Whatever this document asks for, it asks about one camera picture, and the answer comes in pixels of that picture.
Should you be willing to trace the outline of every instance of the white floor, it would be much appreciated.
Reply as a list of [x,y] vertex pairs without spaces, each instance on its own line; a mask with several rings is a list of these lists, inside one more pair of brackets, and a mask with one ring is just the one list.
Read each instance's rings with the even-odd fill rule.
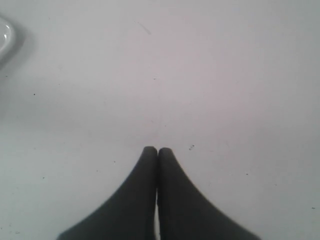
[[0,0],[0,239],[53,240],[146,145],[263,240],[320,238],[320,1]]

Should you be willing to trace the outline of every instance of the white surface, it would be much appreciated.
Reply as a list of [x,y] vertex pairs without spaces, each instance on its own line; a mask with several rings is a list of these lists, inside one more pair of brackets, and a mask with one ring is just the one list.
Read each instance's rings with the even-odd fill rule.
[[14,28],[10,23],[0,18],[0,61],[13,47],[15,39]]
[[21,45],[0,70],[1,239],[54,239],[145,145],[262,239],[319,239],[320,1],[0,6]]

